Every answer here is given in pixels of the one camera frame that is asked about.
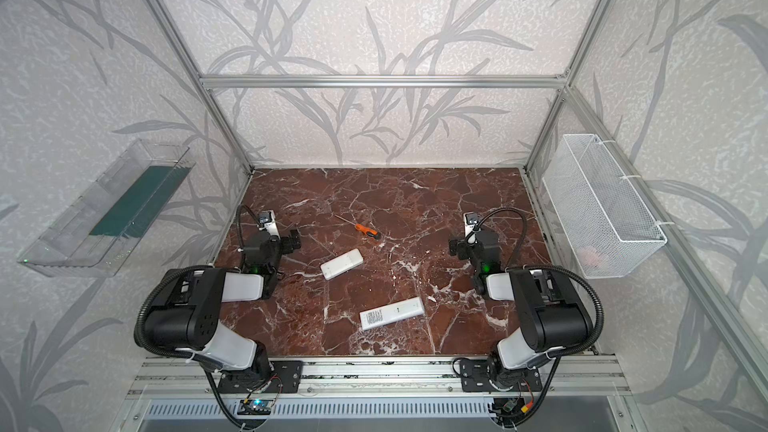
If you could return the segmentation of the long white remote control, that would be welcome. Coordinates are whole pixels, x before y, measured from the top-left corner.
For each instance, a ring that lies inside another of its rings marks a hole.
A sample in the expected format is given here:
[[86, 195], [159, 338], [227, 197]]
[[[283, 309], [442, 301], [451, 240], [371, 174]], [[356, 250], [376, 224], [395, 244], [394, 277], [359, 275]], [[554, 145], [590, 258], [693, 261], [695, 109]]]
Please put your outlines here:
[[419, 297], [414, 297], [361, 312], [361, 327], [363, 330], [370, 330], [417, 317], [424, 313], [425, 309], [422, 300]]

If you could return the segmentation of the orange handled screwdriver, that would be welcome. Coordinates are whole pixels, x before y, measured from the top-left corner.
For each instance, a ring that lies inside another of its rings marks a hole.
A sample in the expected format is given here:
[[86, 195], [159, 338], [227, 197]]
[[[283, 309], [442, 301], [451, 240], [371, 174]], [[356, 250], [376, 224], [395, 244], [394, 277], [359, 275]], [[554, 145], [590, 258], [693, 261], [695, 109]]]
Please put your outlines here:
[[371, 238], [374, 238], [376, 240], [380, 240], [382, 238], [381, 233], [378, 232], [377, 230], [373, 229], [373, 228], [370, 228], [370, 227], [364, 226], [364, 225], [362, 225], [360, 223], [348, 220], [348, 219], [346, 219], [346, 218], [344, 218], [342, 216], [339, 216], [339, 215], [337, 215], [337, 218], [339, 218], [340, 220], [342, 220], [342, 221], [344, 221], [346, 223], [351, 224], [358, 232], [360, 232], [364, 236], [371, 237]]

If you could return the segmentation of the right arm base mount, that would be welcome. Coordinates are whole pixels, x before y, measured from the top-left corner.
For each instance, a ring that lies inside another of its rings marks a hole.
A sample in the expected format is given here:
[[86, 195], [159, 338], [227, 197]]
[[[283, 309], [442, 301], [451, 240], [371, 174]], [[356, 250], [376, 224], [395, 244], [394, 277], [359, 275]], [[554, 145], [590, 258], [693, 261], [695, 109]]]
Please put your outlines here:
[[492, 357], [460, 357], [452, 362], [463, 392], [540, 392], [543, 389], [537, 369], [507, 369]]

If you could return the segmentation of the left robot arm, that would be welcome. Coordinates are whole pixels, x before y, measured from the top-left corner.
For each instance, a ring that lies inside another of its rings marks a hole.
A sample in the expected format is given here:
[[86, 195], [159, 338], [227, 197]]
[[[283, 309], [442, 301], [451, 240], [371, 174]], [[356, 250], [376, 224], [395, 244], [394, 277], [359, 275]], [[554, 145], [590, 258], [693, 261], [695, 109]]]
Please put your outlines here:
[[267, 300], [279, 283], [283, 256], [301, 248], [287, 236], [261, 230], [241, 247], [239, 269], [196, 265], [171, 269], [141, 306], [134, 341], [163, 357], [195, 361], [207, 372], [226, 372], [262, 383], [273, 375], [266, 348], [220, 321], [224, 303]]

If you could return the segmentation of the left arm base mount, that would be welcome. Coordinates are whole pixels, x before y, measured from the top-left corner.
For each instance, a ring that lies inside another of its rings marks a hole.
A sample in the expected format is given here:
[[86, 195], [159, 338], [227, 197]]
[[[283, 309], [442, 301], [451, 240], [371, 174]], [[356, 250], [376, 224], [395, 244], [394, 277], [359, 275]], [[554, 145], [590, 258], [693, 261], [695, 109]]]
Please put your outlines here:
[[221, 394], [286, 393], [298, 392], [304, 362], [275, 360], [264, 371], [258, 365], [241, 371], [224, 371], [217, 385]]

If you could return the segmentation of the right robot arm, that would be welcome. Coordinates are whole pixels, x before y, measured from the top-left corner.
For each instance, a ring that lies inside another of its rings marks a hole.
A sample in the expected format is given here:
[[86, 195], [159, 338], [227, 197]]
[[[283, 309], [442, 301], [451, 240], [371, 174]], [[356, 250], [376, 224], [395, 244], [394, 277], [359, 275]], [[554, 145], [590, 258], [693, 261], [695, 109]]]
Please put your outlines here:
[[533, 369], [579, 354], [601, 335], [603, 304], [578, 274], [552, 264], [503, 267], [498, 234], [490, 229], [452, 238], [448, 248], [451, 256], [473, 266], [476, 292], [515, 304], [519, 328], [496, 344], [489, 356], [491, 374]]

